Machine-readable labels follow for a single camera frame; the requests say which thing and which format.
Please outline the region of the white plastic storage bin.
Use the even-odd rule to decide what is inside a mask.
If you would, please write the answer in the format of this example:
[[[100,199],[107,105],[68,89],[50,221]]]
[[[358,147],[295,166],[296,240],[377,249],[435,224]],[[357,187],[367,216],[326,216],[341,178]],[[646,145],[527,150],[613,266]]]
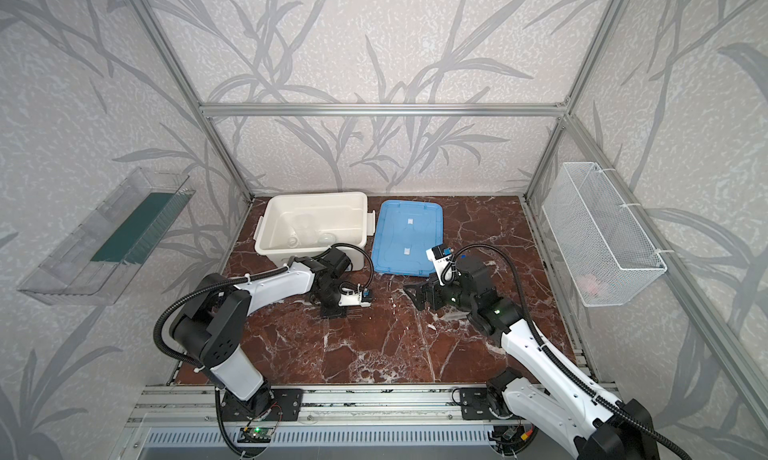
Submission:
[[[278,195],[257,222],[254,249],[280,266],[339,242],[364,248],[375,226],[376,212],[363,192]]]

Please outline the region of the small white ceramic dish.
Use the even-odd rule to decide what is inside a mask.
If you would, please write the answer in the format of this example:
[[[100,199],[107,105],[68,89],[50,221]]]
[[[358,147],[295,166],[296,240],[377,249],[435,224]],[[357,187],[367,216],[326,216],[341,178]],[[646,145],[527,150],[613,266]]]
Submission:
[[[322,234],[318,236],[318,240],[317,240],[317,243],[323,246],[330,246],[336,242],[337,242],[336,235],[330,232],[322,232]]]

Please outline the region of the clear plastic measuring beaker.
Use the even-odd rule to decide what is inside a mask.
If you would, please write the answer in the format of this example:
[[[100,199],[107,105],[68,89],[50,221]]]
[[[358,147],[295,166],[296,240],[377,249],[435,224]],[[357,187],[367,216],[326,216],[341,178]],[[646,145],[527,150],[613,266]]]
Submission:
[[[307,247],[316,244],[320,233],[316,218],[313,215],[306,213],[296,215],[292,227],[300,246]]]

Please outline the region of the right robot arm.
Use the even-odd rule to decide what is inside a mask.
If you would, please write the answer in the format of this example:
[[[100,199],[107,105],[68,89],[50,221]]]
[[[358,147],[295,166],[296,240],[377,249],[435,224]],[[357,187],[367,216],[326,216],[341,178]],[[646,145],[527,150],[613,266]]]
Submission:
[[[405,291],[418,309],[452,306],[467,315],[479,333],[524,368],[506,369],[487,383],[490,412],[500,418],[522,417],[575,459],[656,459],[665,448],[680,459],[688,453],[653,426],[648,410],[636,400],[624,402],[583,373],[535,324],[516,266],[512,274],[518,298],[499,294],[487,266],[464,249],[429,248],[434,271]]]

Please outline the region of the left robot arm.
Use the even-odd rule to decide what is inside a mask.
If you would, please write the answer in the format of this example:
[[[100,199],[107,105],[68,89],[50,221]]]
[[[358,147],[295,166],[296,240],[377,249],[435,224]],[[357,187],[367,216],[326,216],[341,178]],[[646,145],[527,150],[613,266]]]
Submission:
[[[202,371],[218,388],[242,403],[269,399],[264,375],[241,347],[248,317],[288,297],[306,294],[326,316],[342,314],[342,297],[365,297],[370,283],[343,278],[352,262],[343,244],[314,256],[292,256],[282,266],[257,274],[209,274],[196,290],[169,305],[153,328],[158,350]]]

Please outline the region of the clear acrylic test tube rack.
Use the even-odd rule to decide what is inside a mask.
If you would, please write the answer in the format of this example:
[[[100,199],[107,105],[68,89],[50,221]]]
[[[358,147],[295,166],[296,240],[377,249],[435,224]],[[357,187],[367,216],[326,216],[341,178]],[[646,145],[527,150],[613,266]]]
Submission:
[[[454,306],[445,306],[441,309],[439,318],[443,321],[462,321],[468,318],[469,313],[461,311]]]

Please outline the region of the light blue bin lid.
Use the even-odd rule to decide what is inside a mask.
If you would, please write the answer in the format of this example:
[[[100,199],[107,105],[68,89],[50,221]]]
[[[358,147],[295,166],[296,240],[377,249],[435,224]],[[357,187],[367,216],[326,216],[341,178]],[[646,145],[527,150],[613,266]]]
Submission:
[[[380,208],[371,258],[381,274],[428,277],[426,252],[443,243],[443,208],[432,202],[386,200]]]

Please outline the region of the pink object in basket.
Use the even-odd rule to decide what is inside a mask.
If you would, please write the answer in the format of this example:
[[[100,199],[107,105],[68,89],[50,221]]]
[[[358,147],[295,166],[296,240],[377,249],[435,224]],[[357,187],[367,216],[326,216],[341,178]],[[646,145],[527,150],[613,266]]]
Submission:
[[[592,274],[584,275],[579,279],[580,288],[591,297],[599,297],[604,292],[604,283]]]

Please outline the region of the green circuit board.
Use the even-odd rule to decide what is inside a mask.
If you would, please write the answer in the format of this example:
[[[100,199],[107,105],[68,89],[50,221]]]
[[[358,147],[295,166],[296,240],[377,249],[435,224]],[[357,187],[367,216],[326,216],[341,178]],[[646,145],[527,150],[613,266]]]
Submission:
[[[238,431],[237,442],[239,444],[266,444],[272,441],[276,428],[274,426],[242,427]]]

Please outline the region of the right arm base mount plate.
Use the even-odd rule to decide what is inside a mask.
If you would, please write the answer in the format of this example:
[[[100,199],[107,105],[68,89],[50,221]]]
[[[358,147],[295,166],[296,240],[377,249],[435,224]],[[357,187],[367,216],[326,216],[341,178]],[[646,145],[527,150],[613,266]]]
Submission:
[[[461,417],[465,421],[506,420],[511,417],[510,413],[502,415],[494,409],[487,387],[460,387],[455,393],[457,397],[453,402],[460,407]]]

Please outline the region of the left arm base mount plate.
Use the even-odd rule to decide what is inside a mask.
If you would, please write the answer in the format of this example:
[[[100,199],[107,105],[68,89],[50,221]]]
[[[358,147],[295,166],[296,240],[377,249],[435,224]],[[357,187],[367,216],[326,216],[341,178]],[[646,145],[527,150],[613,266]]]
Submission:
[[[269,392],[260,390],[251,400],[243,401],[225,391],[218,416],[223,422],[295,422],[299,417],[303,394],[304,391],[299,388],[277,388]]]

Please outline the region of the aluminium front rail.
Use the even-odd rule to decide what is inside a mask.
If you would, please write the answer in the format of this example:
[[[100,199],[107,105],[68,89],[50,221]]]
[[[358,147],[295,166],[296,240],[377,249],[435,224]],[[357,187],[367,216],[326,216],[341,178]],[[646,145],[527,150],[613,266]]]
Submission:
[[[585,393],[566,390],[565,400],[555,398],[553,388],[538,384],[507,387],[511,417],[506,420],[470,420],[461,417],[453,402],[460,387],[483,384],[316,384],[283,386],[304,391],[298,420],[288,426],[340,425],[454,425],[459,423],[504,425],[518,421],[553,420],[555,427],[593,427],[594,420],[612,414]],[[126,421],[126,427],[141,424],[170,426],[216,426],[212,386],[146,387]],[[224,422],[227,426],[266,426],[278,422]]]

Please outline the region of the clear wall shelf green liner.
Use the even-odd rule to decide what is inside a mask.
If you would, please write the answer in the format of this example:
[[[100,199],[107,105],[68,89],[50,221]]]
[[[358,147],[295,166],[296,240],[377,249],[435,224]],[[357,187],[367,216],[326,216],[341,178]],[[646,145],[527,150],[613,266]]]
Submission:
[[[135,168],[18,291],[46,305],[116,303],[196,194],[189,178]]]

